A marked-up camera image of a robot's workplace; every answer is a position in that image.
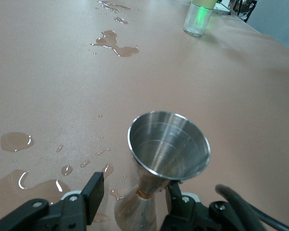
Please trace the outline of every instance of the black hose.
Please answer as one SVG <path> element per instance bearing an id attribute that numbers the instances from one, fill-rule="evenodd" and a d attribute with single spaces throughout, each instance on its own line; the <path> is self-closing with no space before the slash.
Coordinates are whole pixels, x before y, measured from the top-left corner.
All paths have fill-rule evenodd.
<path id="1" fill-rule="evenodd" d="M 215 191 L 229 202 L 246 230 L 265 231 L 255 212 L 239 194 L 222 184 L 216 185 Z"/>
<path id="2" fill-rule="evenodd" d="M 281 223 L 280 221 L 270 217 L 269 215 L 265 214 L 261 210 L 257 209 L 253 205 L 249 204 L 252 210 L 256 213 L 260 220 L 262 220 L 265 224 L 271 226 L 272 228 L 278 231 L 289 231 L 289 226 Z"/>

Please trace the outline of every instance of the jigger cup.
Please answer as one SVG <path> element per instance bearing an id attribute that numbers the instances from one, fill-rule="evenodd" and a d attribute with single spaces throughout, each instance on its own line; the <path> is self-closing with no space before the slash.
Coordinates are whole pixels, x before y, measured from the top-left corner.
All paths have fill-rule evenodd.
<path id="1" fill-rule="evenodd" d="M 201 173 L 209 163 L 210 146 L 187 118 L 153 111 L 134 119 L 128 143 L 137 162 L 139 183 L 117 201 L 115 218 L 123 231 L 156 231 L 154 193 L 171 181 Z"/>

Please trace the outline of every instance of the jigger rim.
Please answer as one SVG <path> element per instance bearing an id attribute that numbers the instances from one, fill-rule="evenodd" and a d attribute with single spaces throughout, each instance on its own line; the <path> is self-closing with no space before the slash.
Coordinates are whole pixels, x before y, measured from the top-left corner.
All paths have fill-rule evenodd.
<path id="1" fill-rule="evenodd" d="M 130 134 L 131 134 L 131 128 L 133 126 L 133 124 L 141 117 L 145 116 L 145 115 L 148 115 L 148 114 L 154 114 L 154 113 L 165 113 L 165 114 L 169 114 L 169 115 L 174 115 L 174 116 L 178 116 L 180 117 L 181 119 L 185 120 L 186 122 L 190 123 L 192 126 L 194 126 L 198 132 L 202 135 L 203 139 L 205 140 L 205 143 L 207 145 L 207 148 L 208 148 L 208 157 L 206 159 L 206 162 L 205 164 L 203 165 L 203 167 L 195 172 L 194 174 L 191 174 L 189 176 L 185 176 L 185 177 L 177 177 L 177 178 L 174 178 L 174 177 L 169 177 L 169 176 L 166 176 L 166 175 L 163 175 L 163 174 L 160 174 L 154 170 L 152 170 L 151 168 L 149 168 L 147 165 L 145 165 L 139 158 L 138 156 L 136 155 L 136 153 L 134 152 L 133 148 L 132 148 L 132 145 L 131 145 L 131 140 L 130 140 Z M 199 175 L 201 172 L 203 172 L 206 167 L 208 166 L 209 164 L 209 161 L 210 161 L 210 157 L 211 157 L 211 150 L 210 150 L 210 145 L 209 145 L 209 142 L 208 142 L 208 139 L 206 138 L 206 136 L 202 133 L 202 131 L 191 121 L 189 120 L 188 118 L 178 114 L 178 113 L 174 113 L 174 112 L 169 112 L 169 111 L 151 111 L 151 112 L 147 112 L 147 113 L 144 113 L 138 117 L 136 117 L 133 122 L 131 123 L 130 127 L 129 127 L 129 130 L 128 130 L 128 145 L 129 145 L 129 148 L 130 148 L 130 151 L 134 157 L 134 159 L 137 161 L 138 164 L 140 164 L 140 166 L 142 166 L 144 169 L 146 169 L 147 171 L 149 171 L 150 173 L 152 173 L 153 175 L 157 176 L 157 177 L 161 177 L 161 178 L 164 178 L 164 179 L 167 179 L 167 180 L 173 180 L 173 181 L 185 181 L 185 180 L 188 180 L 188 179 L 191 179 L 197 175 Z"/>

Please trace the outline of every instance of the beige tabletop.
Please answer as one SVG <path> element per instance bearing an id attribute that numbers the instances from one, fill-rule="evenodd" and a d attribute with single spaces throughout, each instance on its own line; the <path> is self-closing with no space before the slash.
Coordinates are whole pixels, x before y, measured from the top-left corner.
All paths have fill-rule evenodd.
<path id="1" fill-rule="evenodd" d="M 114 13 L 95 0 L 0 1 L 0 139 L 9 132 L 34 139 L 18 152 L 0 144 L 0 179 L 28 171 L 20 194 L 35 198 L 26 192 L 38 184 L 58 179 L 81 190 L 111 164 L 98 211 L 108 221 L 88 230 L 119 230 L 109 192 L 125 195 L 137 183 L 128 128 L 143 113 L 172 111 L 211 146 L 207 169 L 182 191 L 208 205 L 221 200 L 214 187 L 222 183 L 289 225 L 289 50 L 234 16 L 213 14 L 204 36 L 188 35 L 188 0 L 114 3 L 131 9 Z M 108 30 L 118 47 L 139 52 L 120 57 L 90 45 Z M 73 167 L 67 176 L 64 166 Z M 0 199 L 0 207 L 23 203 L 18 198 Z M 156 201 L 160 225 L 164 192 Z"/>

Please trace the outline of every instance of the screw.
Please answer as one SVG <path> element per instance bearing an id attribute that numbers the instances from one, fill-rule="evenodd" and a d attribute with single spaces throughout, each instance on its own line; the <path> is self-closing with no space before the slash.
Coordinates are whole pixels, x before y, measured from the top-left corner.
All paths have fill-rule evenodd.
<path id="1" fill-rule="evenodd" d="M 189 202 L 189 198 L 187 196 L 183 196 L 181 198 L 185 203 L 188 203 Z"/>
<path id="2" fill-rule="evenodd" d="M 71 197 L 69 198 L 70 201 L 75 201 L 75 200 L 77 200 L 77 199 L 78 199 L 77 196 L 71 196 Z"/>
<path id="3" fill-rule="evenodd" d="M 37 208 L 40 207 L 42 205 L 42 202 L 35 202 L 32 207 Z"/>
<path id="4" fill-rule="evenodd" d="M 215 204 L 215 208 L 219 209 L 219 210 L 225 210 L 226 207 L 224 205 L 219 205 L 219 204 Z"/>

